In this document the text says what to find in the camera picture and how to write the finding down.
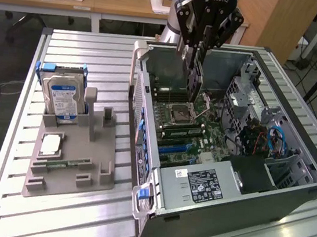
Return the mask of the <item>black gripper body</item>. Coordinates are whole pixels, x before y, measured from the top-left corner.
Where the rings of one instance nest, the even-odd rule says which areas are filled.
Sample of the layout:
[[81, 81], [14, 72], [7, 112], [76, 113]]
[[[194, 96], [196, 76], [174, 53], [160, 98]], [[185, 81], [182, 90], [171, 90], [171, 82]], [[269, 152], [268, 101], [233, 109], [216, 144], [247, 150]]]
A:
[[204, 0], [204, 11], [202, 15], [202, 22], [200, 23], [200, 41], [203, 41], [205, 28], [207, 25], [213, 25], [217, 14], [222, 14], [220, 21], [224, 20], [236, 8], [238, 0]]

